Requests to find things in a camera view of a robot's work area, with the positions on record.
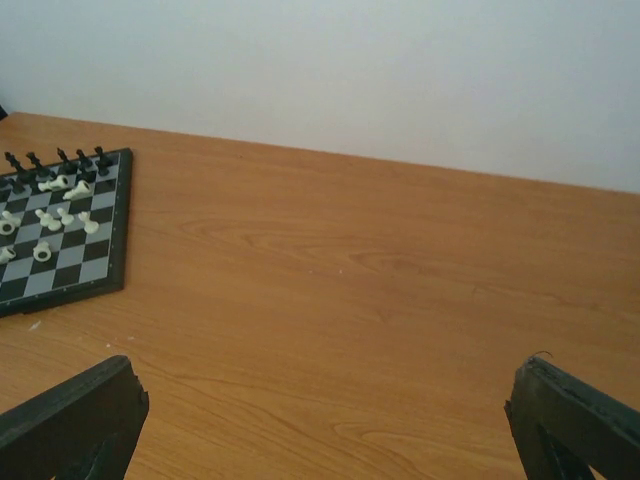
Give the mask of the white pawn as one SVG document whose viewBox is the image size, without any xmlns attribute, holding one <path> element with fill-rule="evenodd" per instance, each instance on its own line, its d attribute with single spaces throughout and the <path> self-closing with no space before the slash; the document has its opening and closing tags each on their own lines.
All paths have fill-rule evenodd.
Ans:
<svg viewBox="0 0 640 480">
<path fill-rule="evenodd" d="M 66 209 L 60 207 L 57 209 L 57 214 L 59 215 L 59 221 L 64 226 L 67 227 L 74 222 L 74 216 L 70 214 Z"/>
<path fill-rule="evenodd" d="M 62 227 L 60 220 L 55 219 L 50 213 L 45 212 L 42 209 L 37 209 L 35 214 L 43 228 L 47 228 L 50 231 L 57 231 Z"/>
<path fill-rule="evenodd" d="M 78 219 L 83 223 L 83 229 L 87 235 L 93 235 L 99 230 L 100 224 L 91 219 L 88 211 L 80 212 Z"/>
</svg>

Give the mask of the black and grey chessboard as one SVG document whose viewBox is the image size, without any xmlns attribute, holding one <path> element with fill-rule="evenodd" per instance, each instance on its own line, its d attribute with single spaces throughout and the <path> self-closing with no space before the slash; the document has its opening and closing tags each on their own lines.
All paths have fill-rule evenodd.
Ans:
<svg viewBox="0 0 640 480">
<path fill-rule="evenodd" d="M 10 172 L 2 174 L 1 213 L 7 210 L 21 218 L 20 227 L 12 235 L 1 235 L 1 248 L 10 247 L 16 252 L 13 260 L 1 265 L 3 316 L 53 308 L 123 289 L 134 155 L 129 148 L 104 153 L 112 161 L 106 176 L 98 174 L 95 150 L 92 155 L 84 153 L 93 162 L 89 173 L 80 171 L 76 155 L 67 156 L 77 165 L 72 175 L 60 171 L 60 159 L 51 165 L 43 164 L 51 171 L 49 178 L 38 178 L 31 163 L 21 164 L 31 172 L 30 183 L 22 183 L 11 166 Z M 58 175 L 68 178 L 68 189 L 38 190 L 39 182 Z M 65 201 L 64 193 L 80 180 L 91 185 L 92 193 Z M 57 231 L 43 228 L 35 211 L 42 209 L 59 220 L 60 207 L 74 216 L 74 222 Z M 86 234 L 78 219 L 83 211 L 100 224 L 93 235 Z M 52 257 L 48 262 L 34 260 L 33 248 L 40 241 L 50 244 Z"/>
</svg>

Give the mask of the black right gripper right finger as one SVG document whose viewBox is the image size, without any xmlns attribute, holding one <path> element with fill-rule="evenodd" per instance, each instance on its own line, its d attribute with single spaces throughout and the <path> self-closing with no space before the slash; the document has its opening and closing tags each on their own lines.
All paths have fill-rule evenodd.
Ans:
<svg viewBox="0 0 640 480">
<path fill-rule="evenodd" d="M 538 356 L 504 410 L 529 479 L 639 477 L 639 412 Z"/>
</svg>

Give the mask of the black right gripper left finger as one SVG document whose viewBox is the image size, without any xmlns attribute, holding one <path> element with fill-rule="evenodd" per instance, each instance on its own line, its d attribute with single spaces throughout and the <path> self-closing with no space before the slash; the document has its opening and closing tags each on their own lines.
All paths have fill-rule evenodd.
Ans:
<svg viewBox="0 0 640 480">
<path fill-rule="evenodd" d="M 3 479 L 122 479 L 149 412 L 125 355 L 1 414 Z"/>
</svg>

